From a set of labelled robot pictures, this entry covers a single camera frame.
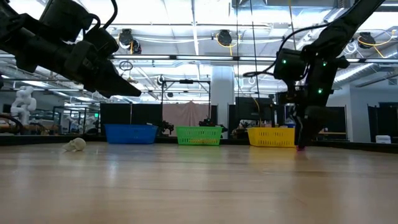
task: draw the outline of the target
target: white pillar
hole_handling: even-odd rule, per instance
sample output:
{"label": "white pillar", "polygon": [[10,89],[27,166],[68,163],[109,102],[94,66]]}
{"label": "white pillar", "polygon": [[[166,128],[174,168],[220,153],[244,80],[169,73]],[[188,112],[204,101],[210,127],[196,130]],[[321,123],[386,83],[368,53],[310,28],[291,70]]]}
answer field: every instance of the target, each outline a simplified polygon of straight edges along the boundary
{"label": "white pillar", "polygon": [[234,71],[232,67],[215,66],[211,76],[211,105],[218,106],[218,124],[228,127],[228,105],[234,104]]}

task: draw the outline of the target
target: wall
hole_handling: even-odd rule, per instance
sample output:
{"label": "wall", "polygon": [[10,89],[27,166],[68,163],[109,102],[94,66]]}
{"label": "wall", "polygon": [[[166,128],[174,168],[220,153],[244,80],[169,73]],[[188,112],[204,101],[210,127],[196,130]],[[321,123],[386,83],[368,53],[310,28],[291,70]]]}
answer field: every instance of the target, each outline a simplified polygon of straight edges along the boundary
{"label": "wall", "polygon": [[[54,106],[63,106],[64,100],[60,96],[55,95],[44,95],[42,92],[33,92],[32,95],[37,102],[37,109],[52,111]],[[15,92],[0,92],[0,113],[2,113],[2,108],[4,104],[11,105],[16,98]]]}
{"label": "wall", "polygon": [[398,102],[398,90],[344,86],[330,96],[327,106],[346,106],[350,141],[371,142],[368,106],[379,106],[380,102]]}

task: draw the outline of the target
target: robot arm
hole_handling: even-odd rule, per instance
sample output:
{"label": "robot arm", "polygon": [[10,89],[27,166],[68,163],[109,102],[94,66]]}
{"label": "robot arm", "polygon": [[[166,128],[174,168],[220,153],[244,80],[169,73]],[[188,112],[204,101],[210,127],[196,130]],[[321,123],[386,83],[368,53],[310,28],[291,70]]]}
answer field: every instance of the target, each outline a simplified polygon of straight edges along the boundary
{"label": "robot arm", "polygon": [[[0,49],[15,55],[17,67],[34,72],[38,65],[65,78],[84,84],[88,91],[103,96],[140,96],[141,91],[121,78],[108,57],[118,50],[100,19],[72,0],[50,0],[40,20],[18,14],[8,0],[0,0]],[[90,28],[93,19],[97,25]],[[75,42],[83,30],[82,41]]]}
{"label": "robot arm", "polygon": [[[277,53],[274,78],[283,80],[287,85],[287,92],[281,94],[282,103],[294,103],[290,112],[296,122],[298,134],[296,144],[299,148],[305,147],[311,138],[318,134],[330,117],[326,109],[332,85],[339,68],[347,68],[349,62],[345,57],[337,58],[347,43],[352,39],[358,28],[384,0],[357,0],[352,8],[335,21],[326,24],[319,38],[307,45],[302,51],[281,49]],[[294,34],[312,29],[302,29]],[[250,73],[250,77],[260,73]],[[304,78],[304,86],[295,86],[296,81]]]}

